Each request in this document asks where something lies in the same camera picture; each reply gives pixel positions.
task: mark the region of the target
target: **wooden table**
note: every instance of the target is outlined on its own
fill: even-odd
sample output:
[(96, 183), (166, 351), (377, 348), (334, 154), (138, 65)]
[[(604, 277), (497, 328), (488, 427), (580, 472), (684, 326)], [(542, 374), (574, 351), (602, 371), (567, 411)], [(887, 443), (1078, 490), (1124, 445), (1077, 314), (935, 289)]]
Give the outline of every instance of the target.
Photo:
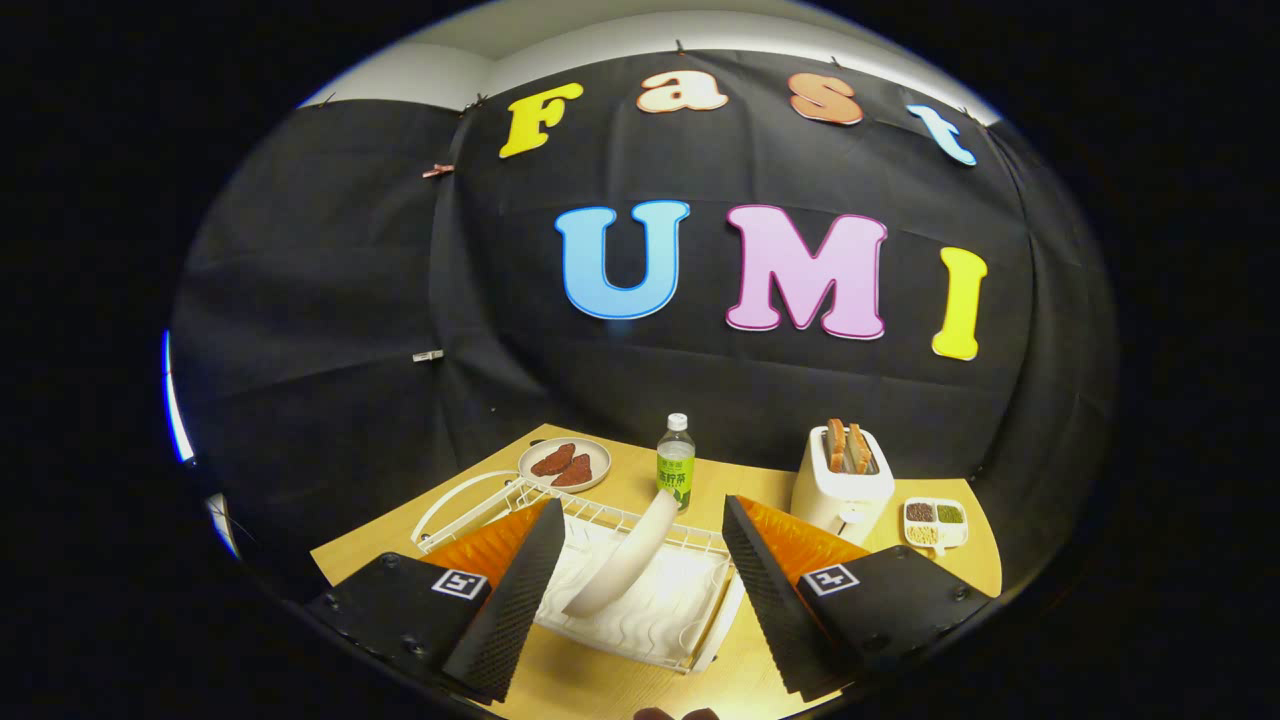
[[(467, 478), (494, 470), (515, 470), (531, 441), (556, 437), (590, 438), (604, 445), (613, 456), (609, 475), (594, 488), (581, 492), (584, 498), (637, 514), (644, 512), (653, 501), (657, 489), (654, 448), (541, 425), (448, 482), (312, 550), (311, 556), (333, 584), (387, 551), (420, 557), (422, 552), (410, 541), (410, 533), (440, 496)], [(801, 452), (803, 448), (797, 447), (797, 466)], [(431, 518), (425, 532), (434, 533), (449, 524), (498, 492), (503, 482), (512, 477), (515, 475), (490, 478), (458, 492)], [(718, 532), (726, 495), (744, 495), (787, 510), (795, 477), (796, 473), (785, 470), (696, 459), (692, 501), (676, 521)], [(1000, 594), (1000, 552), (991, 525), (969, 484), (963, 479), (897, 479), (895, 484), (892, 501), (863, 546), (874, 552), (905, 544), (902, 501), (908, 497), (956, 500), (969, 515), (969, 542), (947, 550), (942, 557), (937, 557), (932, 550), (923, 552), (979, 591), (989, 596)], [(489, 710), (512, 720), (631, 720), (632, 714), (641, 707), (660, 707), (673, 717), (710, 707), (726, 719), (774, 720), (836, 697), (832, 693), (813, 702), (803, 702), (799, 694), (787, 694), (749, 597), (739, 607), (733, 625), (717, 655), (717, 660), (705, 671), (680, 675), (581, 646), (535, 624), (529, 630), (507, 701), (495, 702)]]

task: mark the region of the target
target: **plastic bottle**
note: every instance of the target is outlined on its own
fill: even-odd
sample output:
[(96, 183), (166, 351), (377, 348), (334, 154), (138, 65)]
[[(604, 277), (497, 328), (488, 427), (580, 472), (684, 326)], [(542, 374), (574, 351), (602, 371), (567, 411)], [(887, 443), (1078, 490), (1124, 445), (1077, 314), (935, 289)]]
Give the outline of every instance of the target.
[(658, 441), (658, 489), (668, 489), (680, 501), (680, 510), (689, 509), (694, 489), (694, 438), (689, 436), (689, 418), (684, 413), (667, 415), (667, 434)]

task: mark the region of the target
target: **letter m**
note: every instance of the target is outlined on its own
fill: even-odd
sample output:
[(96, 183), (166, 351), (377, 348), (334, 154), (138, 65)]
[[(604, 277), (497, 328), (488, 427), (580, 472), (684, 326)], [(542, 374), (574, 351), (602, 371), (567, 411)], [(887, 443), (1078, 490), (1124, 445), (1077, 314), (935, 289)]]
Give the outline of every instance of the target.
[(726, 314), (742, 331), (772, 331), (782, 315), (771, 302), (777, 283), (791, 323), (813, 323), (828, 291), (835, 293), (822, 329), (836, 337), (874, 340), (884, 334), (877, 313), (879, 246), (888, 231), (861, 215), (841, 215), (831, 223), (817, 255), (810, 255), (791, 218), (772, 205), (740, 205), (728, 222), (742, 231), (742, 290)]

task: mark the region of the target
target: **ceiling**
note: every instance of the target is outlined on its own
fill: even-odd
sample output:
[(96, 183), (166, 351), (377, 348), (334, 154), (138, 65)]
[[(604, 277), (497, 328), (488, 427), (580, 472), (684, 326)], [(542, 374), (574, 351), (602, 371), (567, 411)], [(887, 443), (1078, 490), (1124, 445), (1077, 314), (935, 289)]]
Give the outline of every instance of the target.
[(497, 0), (413, 33), (428, 42), (500, 60), (544, 40), (588, 26), (677, 10), (731, 10), (785, 18), (901, 51), (892, 42), (822, 8), (791, 0)]

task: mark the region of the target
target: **white dish rack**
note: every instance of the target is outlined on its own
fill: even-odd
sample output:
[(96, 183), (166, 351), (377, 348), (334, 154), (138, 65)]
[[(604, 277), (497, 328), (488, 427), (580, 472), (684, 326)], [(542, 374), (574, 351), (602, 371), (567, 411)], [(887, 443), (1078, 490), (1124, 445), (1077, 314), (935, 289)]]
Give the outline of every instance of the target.
[[(504, 473), (472, 478), (454, 492), (497, 474)], [(640, 515), (518, 477), (435, 534), (422, 536), (426, 520), (452, 495), (442, 497), (413, 530), (424, 553), (543, 497), (559, 498), (564, 546), (534, 621), (588, 647), (681, 674), (700, 673), (716, 657), (742, 602), (742, 582), (721, 533), (673, 525), (621, 598), (591, 618), (570, 618), (561, 610), (609, 560)]]

